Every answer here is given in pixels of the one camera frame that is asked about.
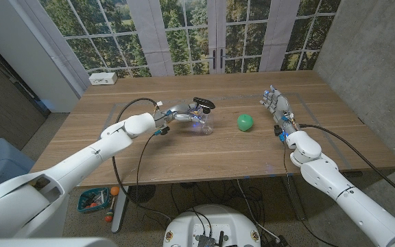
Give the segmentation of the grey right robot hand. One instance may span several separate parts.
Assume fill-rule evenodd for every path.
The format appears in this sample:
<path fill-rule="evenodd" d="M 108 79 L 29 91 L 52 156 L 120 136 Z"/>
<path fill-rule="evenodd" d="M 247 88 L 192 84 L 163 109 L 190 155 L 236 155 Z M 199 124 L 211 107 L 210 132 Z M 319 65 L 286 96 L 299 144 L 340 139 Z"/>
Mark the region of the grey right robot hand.
<path fill-rule="evenodd" d="M 287 98 L 272 85 L 270 90 L 264 91 L 260 104 L 271 112 L 277 124 L 281 124 L 283 121 L 291 121 L 294 118 Z"/>

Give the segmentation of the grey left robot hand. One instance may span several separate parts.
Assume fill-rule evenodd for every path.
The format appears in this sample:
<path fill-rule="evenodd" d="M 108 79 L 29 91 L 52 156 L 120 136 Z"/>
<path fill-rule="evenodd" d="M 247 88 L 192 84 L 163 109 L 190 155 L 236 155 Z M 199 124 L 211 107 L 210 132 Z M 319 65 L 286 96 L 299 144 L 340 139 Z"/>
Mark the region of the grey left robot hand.
<path fill-rule="evenodd" d="M 204 124 L 200 116 L 201 113 L 209 114 L 215 106 L 211 104 L 199 104 L 193 102 L 191 104 L 178 104 L 171 108 L 158 111 L 153 116 L 156 127 L 166 126 L 173 120 L 177 121 L 191 121 L 194 123 Z"/>

